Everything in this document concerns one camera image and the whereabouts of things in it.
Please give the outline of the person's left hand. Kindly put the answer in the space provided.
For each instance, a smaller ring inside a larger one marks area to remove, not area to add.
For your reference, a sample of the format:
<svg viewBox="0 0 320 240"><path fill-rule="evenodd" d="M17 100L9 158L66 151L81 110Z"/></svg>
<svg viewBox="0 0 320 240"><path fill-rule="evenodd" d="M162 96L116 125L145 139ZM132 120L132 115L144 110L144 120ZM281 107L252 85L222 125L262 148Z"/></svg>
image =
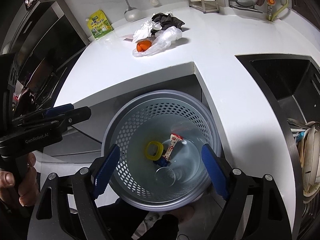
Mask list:
<svg viewBox="0 0 320 240"><path fill-rule="evenodd" d="M27 157L26 174L12 174L1 170L1 201L13 207L33 206L39 195L36 157L29 153Z"/></svg>

